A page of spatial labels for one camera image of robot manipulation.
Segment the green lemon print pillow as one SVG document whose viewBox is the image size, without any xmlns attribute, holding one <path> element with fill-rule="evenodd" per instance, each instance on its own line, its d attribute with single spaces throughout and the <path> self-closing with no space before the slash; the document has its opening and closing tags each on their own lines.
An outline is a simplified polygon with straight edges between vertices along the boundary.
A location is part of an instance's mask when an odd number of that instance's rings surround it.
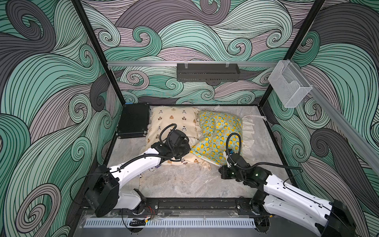
<svg viewBox="0 0 379 237">
<path fill-rule="evenodd" d="M 210 170 L 211 164 L 223 166 L 227 164 L 226 149 L 240 154 L 248 161 L 253 160 L 252 147 L 254 145 L 254 118 L 257 115 L 238 117 L 225 112 L 202 110 L 198 113 L 198 122 L 201 135 L 185 162 L 200 164 L 202 168 Z"/>
</svg>

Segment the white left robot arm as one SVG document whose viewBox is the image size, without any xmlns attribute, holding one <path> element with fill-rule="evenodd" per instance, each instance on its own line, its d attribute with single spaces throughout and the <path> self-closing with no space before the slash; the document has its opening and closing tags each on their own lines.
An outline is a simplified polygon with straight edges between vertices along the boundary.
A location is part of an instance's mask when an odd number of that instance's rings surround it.
<svg viewBox="0 0 379 237">
<path fill-rule="evenodd" d="M 147 151 L 131 160 L 112 167 L 98 167 L 91 174 L 85 199 L 96 217 L 103 217 L 114 209 L 143 212 L 146 198 L 138 189 L 122 193 L 120 189 L 133 178 L 164 162 L 180 162 L 190 152 L 189 138 L 176 129 L 164 140 L 154 143 Z"/>
</svg>

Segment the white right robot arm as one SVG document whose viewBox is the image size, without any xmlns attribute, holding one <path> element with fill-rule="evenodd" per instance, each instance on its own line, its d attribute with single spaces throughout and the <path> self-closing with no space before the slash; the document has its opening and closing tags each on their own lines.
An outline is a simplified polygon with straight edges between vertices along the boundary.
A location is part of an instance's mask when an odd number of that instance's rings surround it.
<svg viewBox="0 0 379 237">
<path fill-rule="evenodd" d="M 280 216 L 319 237 L 354 237 L 356 224 L 348 207 L 340 200 L 318 198 L 271 173 L 259 164 L 251 166 L 238 153 L 224 152 L 226 165 L 220 167 L 222 179 L 234 179 L 256 192 L 249 202 L 256 229 L 265 232 L 269 218 Z"/>
</svg>

